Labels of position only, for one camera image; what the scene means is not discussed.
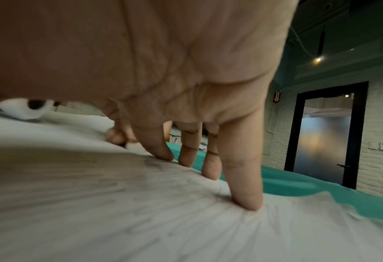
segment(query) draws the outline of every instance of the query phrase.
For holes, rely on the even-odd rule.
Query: white sheet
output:
[[[111,126],[0,118],[0,261],[383,262],[383,221],[330,194],[245,211],[223,181],[104,142]]]

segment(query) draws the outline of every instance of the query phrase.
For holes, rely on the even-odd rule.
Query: door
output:
[[[299,94],[285,170],[356,187],[368,83]]]

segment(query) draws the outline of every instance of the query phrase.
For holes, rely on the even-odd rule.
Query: cable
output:
[[[298,34],[295,32],[295,30],[292,28],[291,26],[291,30],[292,32],[294,33],[295,37],[298,39],[299,43],[301,44],[301,47],[302,49],[305,51],[305,53],[307,53],[308,55],[310,55],[312,58],[316,58],[315,56],[313,56],[310,52],[308,52],[306,49],[305,49],[305,46],[302,44],[302,41],[301,39],[299,38]]]

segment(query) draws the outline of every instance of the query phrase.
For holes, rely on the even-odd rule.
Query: teal fabric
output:
[[[168,143],[178,160],[181,147]],[[193,168],[201,171],[206,154],[198,152]],[[301,174],[262,166],[263,190],[265,193],[280,196],[307,196],[323,191],[331,193],[339,204],[353,206],[357,212],[367,218],[383,219],[383,198],[365,194]]]

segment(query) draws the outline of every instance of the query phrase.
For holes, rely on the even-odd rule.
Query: white brick wall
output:
[[[369,149],[383,141],[383,65],[302,83],[282,90],[269,166],[284,169],[297,94],[338,85],[369,81],[357,190],[383,197],[383,151]]]

